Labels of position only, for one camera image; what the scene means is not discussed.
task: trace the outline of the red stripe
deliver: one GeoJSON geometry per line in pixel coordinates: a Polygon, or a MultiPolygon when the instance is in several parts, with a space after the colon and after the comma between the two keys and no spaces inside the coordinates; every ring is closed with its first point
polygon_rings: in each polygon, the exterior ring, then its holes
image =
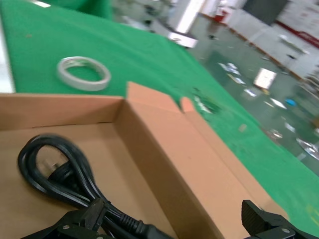
{"type": "Polygon", "coordinates": [[[286,24],[276,21],[276,23],[279,26],[282,26],[284,29],[287,29],[288,31],[292,32],[294,35],[302,38],[303,40],[309,42],[310,44],[314,45],[315,47],[319,48],[319,39],[315,38],[314,36],[311,36],[310,34],[304,32],[304,31],[296,31],[293,28],[287,26],[286,24]]]}

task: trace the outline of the blue object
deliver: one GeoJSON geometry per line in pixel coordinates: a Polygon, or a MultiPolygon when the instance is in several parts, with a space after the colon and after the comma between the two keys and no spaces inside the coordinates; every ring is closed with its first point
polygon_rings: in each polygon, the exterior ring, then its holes
{"type": "Polygon", "coordinates": [[[290,106],[296,106],[297,103],[296,101],[292,100],[292,99],[286,99],[286,103],[290,106]]]}

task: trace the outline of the metal part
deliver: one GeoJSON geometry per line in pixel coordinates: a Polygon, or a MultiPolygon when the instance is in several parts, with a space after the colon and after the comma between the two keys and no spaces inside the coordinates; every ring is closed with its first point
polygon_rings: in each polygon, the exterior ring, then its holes
{"type": "Polygon", "coordinates": [[[95,199],[89,207],[68,212],[55,225],[22,239],[112,239],[97,232],[106,210],[103,200],[95,199]]]}
{"type": "Polygon", "coordinates": [[[312,143],[306,142],[300,138],[297,138],[296,141],[300,145],[300,147],[303,148],[305,152],[307,152],[307,154],[309,154],[316,160],[319,160],[319,151],[317,146],[315,146],[312,143]]]}
{"type": "Polygon", "coordinates": [[[299,230],[283,216],[260,210],[250,200],[243,201],[241,218],[251,235],[246,239],[318,239],[299,230]]]}

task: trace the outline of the white paper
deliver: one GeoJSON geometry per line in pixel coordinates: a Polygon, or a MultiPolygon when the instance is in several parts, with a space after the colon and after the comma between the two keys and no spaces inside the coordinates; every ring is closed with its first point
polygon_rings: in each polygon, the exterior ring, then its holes
{"type": "Polygon", "coordinates": [[[268,90],[273,83],[277,73],[267,70],[265,68],[260,68],[257,77],[254,80],[254,84],[260,88],[268,90]]]}

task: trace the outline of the black power cord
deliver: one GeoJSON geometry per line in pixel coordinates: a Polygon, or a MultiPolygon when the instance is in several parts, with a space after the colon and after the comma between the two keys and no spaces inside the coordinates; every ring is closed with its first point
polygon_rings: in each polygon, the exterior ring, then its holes
{"type": "Polygon", "coordinates": [[[114,207],[96,186],[85,155],[60,136],[44,134],[33,137],[21,150],[18,167],[33,188],[76,208],[88,207],[96,198],[103,199],[107,210],[102,228],[116,239],[172,239],[154,225],[146,225],[114,207]],[[45,178],[36,166],[39,150],[47,145],[55,147],[68,159],[49,178],[45,178]]]}

